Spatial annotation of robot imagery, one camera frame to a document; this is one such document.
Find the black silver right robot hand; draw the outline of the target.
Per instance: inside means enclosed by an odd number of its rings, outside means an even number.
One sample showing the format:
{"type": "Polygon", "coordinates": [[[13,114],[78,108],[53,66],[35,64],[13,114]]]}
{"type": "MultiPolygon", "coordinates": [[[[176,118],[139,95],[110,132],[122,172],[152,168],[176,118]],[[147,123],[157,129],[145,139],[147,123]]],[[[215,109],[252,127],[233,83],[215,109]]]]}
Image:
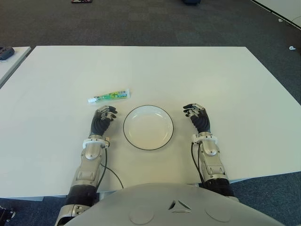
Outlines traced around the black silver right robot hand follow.
{"type": "Polygon", "coordinates": [[[196,103],[188,104],[183,107],[186,117],[189,117],[198,133],[211,132],[210,120],[206,109],[196,103]]]}

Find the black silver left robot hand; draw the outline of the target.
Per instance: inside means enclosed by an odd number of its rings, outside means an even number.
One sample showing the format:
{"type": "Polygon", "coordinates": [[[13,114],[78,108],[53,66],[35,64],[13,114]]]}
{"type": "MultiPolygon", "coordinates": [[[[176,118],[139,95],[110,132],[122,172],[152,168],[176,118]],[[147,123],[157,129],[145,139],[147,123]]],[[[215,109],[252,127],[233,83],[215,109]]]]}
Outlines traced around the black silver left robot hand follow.
{"type": "Polygon", "coordinates": [[[117,113],[113,106],[105,105],[98,108],[91,122],[90,135],[103,136],[110,123],[116,118],[117,113]]]}

